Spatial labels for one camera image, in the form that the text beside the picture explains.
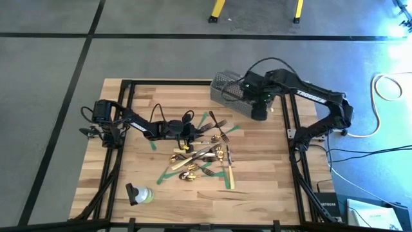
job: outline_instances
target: gray floor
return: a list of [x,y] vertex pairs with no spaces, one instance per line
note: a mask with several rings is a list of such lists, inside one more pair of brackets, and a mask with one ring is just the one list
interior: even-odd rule
[[[86,33],[98,5],[98,1],[28,2],[32,5],[0,2],[0,32]],[[376,1],[353,1],[349,8],[339,0],[305,1],[301,24],[294,25],[293,1],[228,0],[219,24],[207,24],[213,1],[107,0],[97,33],[392,35],[398,31],[392,28],[402,17],[393,14],[391,0],[372,3]],[[0,121],[5,125],[0,130],[0,145],[5,148],[0,176],[6,177],[0,181],[0,226],[15,225],[19,219],[83,42],[0,38],[4,112]],[[105,78],[210,79],[225,69],[243,73],[254,61],[276,56],[288,61],[302,79],[347,92],[356,112],[350,131],[368,133],[375,126],[370,79],[378,72],[405,71],[408,63],[402,52],[410,53],[410,48],[405,42],[94,39],[30,223],[67,219],[87,143],[78,132],[87,126],[79,108],[92,106]],[[277,67],[281,66],[267,62],[257,71]],[[410,87],[404,83],[408,94]],[[410,99],[410,95],[393,103],[377,99],[383,121],[380,133],[369,139],[332,136],[331,147],[379,150],[408,144]],[[322,107],[317,111],[319,117],[327,113]],[[348,156],[333,153],[334,159]],[[412,184],[406,178],[411,160],[405,151],[338,163],[334,168],[364,189],[412,207]],[[338,194],[373,198],[335,175],[333,181]]]

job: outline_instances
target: yellow post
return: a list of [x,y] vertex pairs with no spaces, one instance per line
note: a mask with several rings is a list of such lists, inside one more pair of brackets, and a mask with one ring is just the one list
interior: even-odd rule
[[212,15],[209,17],[209,23],[218,22],[221,9],[223,9],[223,5],[225,5],[225,1],[226,0],[216,0],[216,3],[214,4],[214,8],[212,11]]
[[294,23],[299,23],[301,20],[301,13],[303,7],[303,0],[297,0],[296,14],[294,18]]

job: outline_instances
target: white cable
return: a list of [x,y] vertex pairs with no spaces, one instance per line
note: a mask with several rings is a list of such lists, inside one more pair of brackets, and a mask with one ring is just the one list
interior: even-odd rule
[[[355,137],[355,138],[367,138],[367,137],[370,137],[370,136],[376,134],[379,131],[379,129],[380,129],[380,117],[379,117],[378,111],[376,109],[375,92],[379,95],[380,98],[382,98],[386,101],[398,101],[398,100],[400,100],[400,98],[403,94],[403,89],[402,89],[402,86],[399,84],[399,82],[395,80],[394,76],[396,76],[396,75],[405,75],[405,74],[412,74],[412,72],[391,73],[391,74],[380,73],[380,74],[377,74],[376,76],[374,76],[372,78],[372,80],[371,80],[371,102],[372,102],[372,110],[373,110],[373,113],[375,114],[376,120],[377,120],[377,127],[376,127],[375,131],[370,133],[369,135],[354,135],[354,134],[348,133],[349,136]],[[394,99],[390,99],[390,98],[387,98],[387,97],[385,97],[381,94],[381,92],[379,91],[378,83],[379,83],[380,80],[383,80],[383,79],[389,79],[398,86],[398,88],[399,88],[399,96],[398,97],[396,97]],[[333,132],[342,132],[342,130],[334,130]]]
[[369,192],[368,190],[365,190],[364,188],[362,188],[362,187],[360,187],[360,186],[358,186],[358,185],[350,182],[349,180],[347,180],[346,178],[344,178],[341,174],[337,173],[333,168],[332,168],[332,171],[333,171],[338,177],[342,178],[344,181],[346,181],[347,183],[355,186],[356,188],[359,188],[360,190],[364,191],[365,193],[367,193],[367,194],[369,194],[369,195],[371,195],[371,196],[374,196],[374,197],[376,197],[377,199],[379,199],[379,200],[381,200],[381,201],[383,201],[383,202],[385,202],[385,203],[388,203],[389,205],[391,205],[391,206],[393,206],[393,207],[400,208],[400,209],[407,209],[405,206],[402,207],[402,206],[398,206],[398,205],[396,205],[396,204],[390,203],[390,202],[388,202],[387,200],[384,200],[384,199],[376,196],[375,194]]

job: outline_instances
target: wooden table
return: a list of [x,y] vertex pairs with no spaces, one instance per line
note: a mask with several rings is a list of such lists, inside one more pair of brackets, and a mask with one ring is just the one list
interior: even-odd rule
[[[121,79],[106,79],[100,98],[116,101],[120,83]],[[314,104],[296,98],[301,124],[307,126],[317,121]],[[211,101],[208,86],[136,87],[132,105],[136,113],[149,119],[156,103],[162,105],[166,120],[181,119],[187,110],[194,110],[192,123],[197,126],[203,113],[212,110],[218,121],[228,120],[223,131],[235,125],[241,126],[240,130],[229,134],[236,189],[226,189],[221,177],[186,182],[176,176],[157,185],[156,180],[168,165],[173,148],[177,147],[176,141],[157,141],[157,150],[153,151],[143,135],[132,128],[127,133],[124,146],[112,222],[128,222],[129,218],[135,217],[137,222],[147,223],[273,224],[273,220],[280,220],[282,225],[299,224],[279,99],[274,101],[274,112],[269,113],[267,121],[257,122]],[[289,116],[293,122],[292,112]],[[153,120],[161,120],[158,109]],[[210,117],[205,121],[208,122],[212,122]],[[217,132],[217,129],[208,131],[203,140],[209,140]],[[89,141],[70,217],[77,216],[97,192],[105,154],[106,149],[102,148],[100,139]],[[331,178],[323,150],[312,147],[307,157],[312,185]],[[215,162],[210,169],[221,171],[220,163]],[[152,188],[155,194],[152,203],[130,206],[125,188],[127,183]],[[323,182],[321,188],[333,191],[332,182]],[[303,199],[306,219],[309,220],[304,193]]]

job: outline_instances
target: knife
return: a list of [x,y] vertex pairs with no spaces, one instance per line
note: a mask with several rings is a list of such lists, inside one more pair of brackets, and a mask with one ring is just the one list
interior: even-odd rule
[[229,145],[226,144],[227,151],[227,164],[229,165],[229,180],[230,180],[230,189],[234,189],[234,177],[232,172],[232,152],[230,151]]
[[197,158],[203,156],[203,155],[206,154],[210,149],[217,148],[218,146],[220,146],[220,144],[214,145],[214,146],[211,147],[211,148],[203,148],[203,149],[199,150],[199,151],[196,152],[194,155],[192,155],[192,157],[189,157],[189,158],[181,161],[180,163],[175,164],[174,166],[172,166],[172,170],[174,171],[174,170],[176,170],[176,169],[181,168],[181,167],[182,167],[183,165],[185,165],[186,163],[188,163],[188,162],[190,162],[190,161],[192,161],[192,160],[194,160],[194,159],[197,159]]

